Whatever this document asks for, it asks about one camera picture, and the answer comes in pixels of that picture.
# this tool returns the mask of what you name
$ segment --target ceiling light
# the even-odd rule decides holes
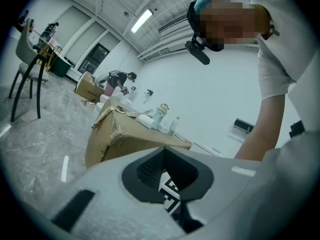
[[[142,26],[143,23],[146,22],[147,19],[149,19],[150,16],[152,16],[154,13],[150,10],[147,9],[141,17],[138,19],[138,21],[134,24],[134,26],[131,28],[131,31],[133,33],[136,33],[137,30]]]

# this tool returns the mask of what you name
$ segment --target gray chair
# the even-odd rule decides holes
[[[44,70],[47,58],[45,56],[38,54],[33,49],[33,44],[29,40],[30,21],[31,20],[28,18],[28,20],[26,21],[25,27],[23,28],[23,31],[21,33],[20,39],[18,41],[18,45],[16,46],[16,49],[15,49],[15,54],[23,62],[19,65],[19,70],[16,73],[15,78],[13,80],[10,94],[9,94],[9,98],[12,97],[12,93],[14,91],[19,74],[22,75],[22,81],[19,85],[18,91],[17,91],[15,99],[14,99],[12,113],[11,113],[11,122],[15,121],[15,114],[16,114],[16,109],[17,109],[19,97],[20,97],[22,88],[23,88],[27,78],[30,79],[30,99],[32,99],[33,81],[34,80],[37,81],[36,110],[37,110],[38,118],[41,118],[41,115],[40,115],[41,81],[46,82],[49,80],[49,75]],[[41,66],[36,64],[37,60],[42,61]]]

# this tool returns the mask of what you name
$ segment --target pink pants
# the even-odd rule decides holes
[[[104,95],[111,97],[111,95],[114,93],[114,91],[115,91],[115,88],[113,88],[109,83],[106,83]]]

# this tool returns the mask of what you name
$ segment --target floor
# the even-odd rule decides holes
[[[92,105],[84,105],[83,98],[74,93],[75,83],[49,74],[50,81],[41,85],[41,119],[37,117],[36,87],[32,99],[28,86],[22,90],[14,123],[10,123],[14,98],[0,102],[2,170],[16,196],[40,212],[68,182],[84,173],[95,109]],[[0,88],[0,101],[9,95],[9,91],[10,87]],[[64,177],[62,168],[66,156]]]

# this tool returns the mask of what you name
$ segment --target brown cardboard box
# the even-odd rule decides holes
[[[110,106],[121,106],[126,111],[132,111],[110,98],[100,113]],[[135,119],[113,110],[98,128],[91,131],[85,151],[85,166],[89,168],[102,161],[155,147],[173,146],[189,150],[191,145],[191,142],[185,142],[176,136],[148,129]]]
[[[93,75],[85,72],[79,79],[75,88],[75,93],[84,97],[88,101],[97,103],[100,100],[100,96],[104,93],[104,90],[96,86],[95,77]]]

